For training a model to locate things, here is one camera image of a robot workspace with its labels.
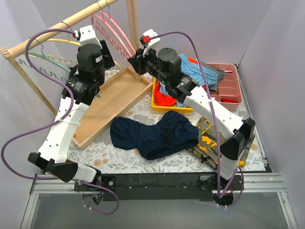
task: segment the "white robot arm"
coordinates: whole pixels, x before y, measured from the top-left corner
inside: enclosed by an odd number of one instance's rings
[[[51,128],[38,152],[31,153],[28,160],[64,182],[83,180],[96,183],[100,171],[68,160],[67,154],[81,118],[104,83],[105,70],[113,67],[114,61],[106,42],[97,39],[91,25],[81,28],[80,32],[75,31],[75,37],[81,43],[77,54],[78,65],[73,67],[66,83],[75,98],[72,110],[65,119],[60,119],[71,103],[69,93],[63,90],[55,117],[59,123]]]
[[[104,83],[105,69],[113,67],[114,61],[105,41],[98,41],[92,26],[83,27],[80,32],[75,31],[75,34],[81,42],[77,54],[79,64],[73,67],[66,83],[75,98],[72,111],[64,120],[60,120],[71,102],[69,94],[63,90],[61,104],[55,117],[55,120],[60,122],[51,128],[38,152],[31,153],[28,160],[64,182],[83,180],[96,184],[101,172],[93,167],[68,160],[67,153],[82,116]],[[154,48],[160,39],[145,41],[145,36],[156,35],[153,30],[145,32],[140,39],[144,48],[138,49],[128,61],[138,74],[150,73],[165,84],[170,96],[192,107],[212,122],[209,103],[213,103],[219,131],[226,139],[221,145],[221,177],[229,180],[243,150],[253,137],[255,122],[251,118],[243,120],[217,101],[210,101],[205,90],[198,86],[198,82],[181,72],[181,59],[175,50],[161,49],[157,57]]]
[[[248,118],[243,120],[224,108],[215,100],[209,100],[207,93],[199,87],[197,81],[181,72],[181,58],[171,48],[163,48],[156,55],[154,49],[160,38],[152,39],[157,34],[148,30],[140,38],[144,45],[129,58],[129,63],[138,74],[148,72],[165,84],[168,94],[179,102],[193,108],[206,119],[214,123],[209,103],[213,103],[219,131],[226,141],[221,148],[221,177],[229,180],[235,172],[243,150],[251,142],[255,122]]]

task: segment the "grey floor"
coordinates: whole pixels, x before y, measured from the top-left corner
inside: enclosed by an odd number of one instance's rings
[[[114,202],[98,208],[112,210]],[[40,194],[32,229],[285,229],[276,193],[244,193],[225,210],[196,200],[125,200],[116,213],[104,216],[84,208],[80,194]]]

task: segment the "floral tablecloth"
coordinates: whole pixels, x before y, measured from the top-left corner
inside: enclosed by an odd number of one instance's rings
[[[106,79],[114,72],[107,72]],[[130,109],[124,117],[136,120],[146,125],[153,125],[161,120],[164,113],[151,108],[152,93],[148,93],[140,102]],[[249,112],[245,104],[241,104],[234,114],[246,118]],[[196,125],[200,115],[197,112],[185,114],[193,125]],[[82,162],[99,169],[102,173],[170,173],[170,172],[209,172],[213,169],[187,150],[164,158],[148,161],[141,157],[137,149],[122,150],[112,145],[109,128],[89,147],[81,151],[73,142],[69,147],[68,159]],[[244,171],[264,170],[261,148],[254,139],[249,152]]]

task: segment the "wooden tray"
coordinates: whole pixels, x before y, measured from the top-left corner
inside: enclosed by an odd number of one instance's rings
[[[130,67],[117,73],[102,86],[76,129],[73,142],[84,150],[108,127],[112,120],[126,113],[153,87],[152,81],[139,76]]]

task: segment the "wooden rod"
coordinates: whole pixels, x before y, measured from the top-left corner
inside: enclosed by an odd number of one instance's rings
[[[90,17],[91,15],[95,14],[96,12],[100,11],[101,9],[108,7],[108,5],[116,2],[117,0],[100,0],[91,6],[88,6],[87,8],[79,11],[78,13],[75,13],[74,15],[68,17],[67,19],[63,20],[65,23],[67,23],[70,26],[73,26],[77,24],[78,22]],[[69,29],[69,27],[65,23],[57,23],[50,27],[50,29]],[[38,37],[38,40],[40,42],[45,42],[46,40],[54,37],[55,35],[59,34],[60,32],[49,32],[45,33]],[[16,45],[15,47],[12,47],[8,50],[8,52],[11,54],[13,58],[16,58],[22,54],[25,53],[25,46],[29,39],[26,41]],[[40,43],[36,40],[34,40],[30,46],[30,49],[40,45]]]
[[[135,50],[139,49],[139,31],[138,31],[138,14],[137,14],[137,0],[126,0],[129,34],[131,44]]]
[[[7,51],[6,48],[0,48],[0,52],[7,59],[11,65],[16,69],[16,71],[23,77],[23,79],[27,82],[27,84],[33,89],[33,91],[38,95],[38,97],[46,104],[46,106],[52,111],[53,114],[57,114],[56,109],[52,106],[52,104],[48,101],[48,99],[44,96],[41,90],[36,86],[33,80],[27,75],[24,69],[17,63],[17,61],[12,57],[12,55]]]

